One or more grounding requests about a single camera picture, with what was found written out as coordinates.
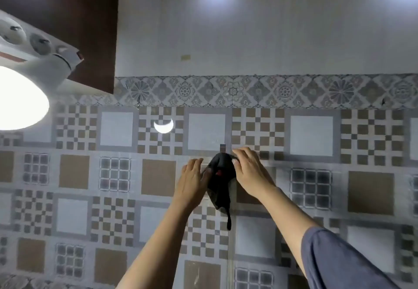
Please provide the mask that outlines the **person's left hand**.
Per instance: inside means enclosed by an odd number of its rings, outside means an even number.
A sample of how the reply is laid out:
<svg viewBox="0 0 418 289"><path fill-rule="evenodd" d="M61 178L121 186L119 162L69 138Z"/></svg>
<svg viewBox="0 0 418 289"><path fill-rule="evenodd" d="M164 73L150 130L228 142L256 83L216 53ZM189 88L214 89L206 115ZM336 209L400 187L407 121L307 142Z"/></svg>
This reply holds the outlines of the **person's left hand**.
<svg viewBox="0 0 418 289"><path fill-rule="evenodd" d="M203 158L190 159L181 169L176 184L173 204L182 212L190 215L200 205L207 188L201 186Z"/></svg>

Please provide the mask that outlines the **person's right hand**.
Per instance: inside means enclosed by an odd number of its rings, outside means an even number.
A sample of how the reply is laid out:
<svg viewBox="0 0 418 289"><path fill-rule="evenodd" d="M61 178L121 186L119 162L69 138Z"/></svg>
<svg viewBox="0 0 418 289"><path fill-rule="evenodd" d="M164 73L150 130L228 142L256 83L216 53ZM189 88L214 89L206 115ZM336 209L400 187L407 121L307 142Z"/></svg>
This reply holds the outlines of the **person's right hand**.
<svg viewBox="0 0 418 289"><path fill-rule="evenodd" d="M242 179L237 179L244 190L262 204L279 200L280 192L269 173L261 164L258 155L248 147L233 149L243 169Z"/></svg>

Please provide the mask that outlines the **black cloth pouch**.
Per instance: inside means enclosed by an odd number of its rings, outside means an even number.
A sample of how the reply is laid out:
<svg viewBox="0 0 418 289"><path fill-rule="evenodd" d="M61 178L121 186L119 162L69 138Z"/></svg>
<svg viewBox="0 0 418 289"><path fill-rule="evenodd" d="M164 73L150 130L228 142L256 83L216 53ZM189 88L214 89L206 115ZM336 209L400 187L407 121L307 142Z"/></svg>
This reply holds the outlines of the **black cloth pouch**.
<svg viewBox="0 0 418 289"><path fill-rule="evenodd" d="M206 190L207 194L215 209L227 216L228 231L232 227L229 188L231 182L236 181L236 170L233 164L233 160L236 159L231 154L220 152L206 166L206 169L211 171L211 177Z"/></svg>

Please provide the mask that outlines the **person's right forearm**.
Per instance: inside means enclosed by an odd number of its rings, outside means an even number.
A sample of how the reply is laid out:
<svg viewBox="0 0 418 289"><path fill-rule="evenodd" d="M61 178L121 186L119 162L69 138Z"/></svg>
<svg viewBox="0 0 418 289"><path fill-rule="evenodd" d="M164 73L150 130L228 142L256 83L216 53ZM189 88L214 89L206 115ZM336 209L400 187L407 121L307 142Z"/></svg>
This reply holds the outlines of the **person's right forearm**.
<svg viewBox="0 0 418 289"><path fill-rule="evenodd" d="M260 189L258 199L269 212L297 265L307 277L301 255L302 239L307 230L320 228L320 225L270 183Z"/></svg>

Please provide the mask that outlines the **person's left forearm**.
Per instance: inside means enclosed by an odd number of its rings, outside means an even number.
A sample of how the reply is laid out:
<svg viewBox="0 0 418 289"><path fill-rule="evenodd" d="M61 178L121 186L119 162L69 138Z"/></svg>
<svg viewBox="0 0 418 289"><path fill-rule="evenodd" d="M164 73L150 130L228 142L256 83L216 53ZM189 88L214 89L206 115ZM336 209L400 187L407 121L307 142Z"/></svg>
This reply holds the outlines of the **person's left forearm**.
<svg viewBox="0 0 418 289"><path fill-rule="evenodd" d="M158 227L115 289L172 289L185 226L203 199L173 199Z"/></svg>

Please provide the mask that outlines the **blue sleeve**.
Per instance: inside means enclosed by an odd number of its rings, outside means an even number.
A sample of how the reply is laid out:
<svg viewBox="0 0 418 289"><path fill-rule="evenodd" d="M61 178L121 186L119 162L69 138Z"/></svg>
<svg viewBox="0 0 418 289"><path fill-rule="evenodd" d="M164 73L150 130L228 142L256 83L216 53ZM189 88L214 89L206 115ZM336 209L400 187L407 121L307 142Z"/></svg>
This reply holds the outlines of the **blue sleeve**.
<svg viewBox="0 0 418 289"><path fill-rule="evenodd" d="M306 231L301 258L310 289L400 289L358 250L325 228Z"/></svg>

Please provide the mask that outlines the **round white lamp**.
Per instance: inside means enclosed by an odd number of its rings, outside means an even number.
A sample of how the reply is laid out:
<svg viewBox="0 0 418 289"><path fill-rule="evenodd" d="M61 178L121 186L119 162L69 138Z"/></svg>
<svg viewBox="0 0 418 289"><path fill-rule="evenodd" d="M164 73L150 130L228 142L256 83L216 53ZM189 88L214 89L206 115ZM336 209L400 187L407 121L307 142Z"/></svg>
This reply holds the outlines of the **round white lamp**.
<svg viewBox="0 0 418 289"><path fill-rule="evenodd" d="M0 131L33 126L50 109L45 93L17 71L0 66Z"/></svg>

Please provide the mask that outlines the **white appliance with round knobs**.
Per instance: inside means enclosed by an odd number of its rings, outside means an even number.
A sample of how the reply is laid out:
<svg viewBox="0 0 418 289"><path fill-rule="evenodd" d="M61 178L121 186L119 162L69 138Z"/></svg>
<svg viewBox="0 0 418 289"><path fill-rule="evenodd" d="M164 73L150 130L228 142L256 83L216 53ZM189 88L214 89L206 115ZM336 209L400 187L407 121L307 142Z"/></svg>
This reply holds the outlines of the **white appliance with round knobs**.
<svg viewBox="0 0 418 289"><path fill-rule="evenodd" d="M0 67L17 70L53 92L83 61L77 48L0 10Z"/></svg>

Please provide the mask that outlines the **dark brown wall cabinet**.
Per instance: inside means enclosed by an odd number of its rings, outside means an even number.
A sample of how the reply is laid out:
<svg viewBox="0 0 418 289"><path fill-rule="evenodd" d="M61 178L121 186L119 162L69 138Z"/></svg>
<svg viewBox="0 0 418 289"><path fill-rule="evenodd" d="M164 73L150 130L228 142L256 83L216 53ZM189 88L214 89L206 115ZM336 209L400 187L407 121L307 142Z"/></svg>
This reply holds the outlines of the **dark brown wall cabinet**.
<svg viewBox="0 0 418 289"><path fill-rule="evenodd" d="M84 61L70 80L113 93L118 0L0 0L0 10L76 47Z"/></svg>

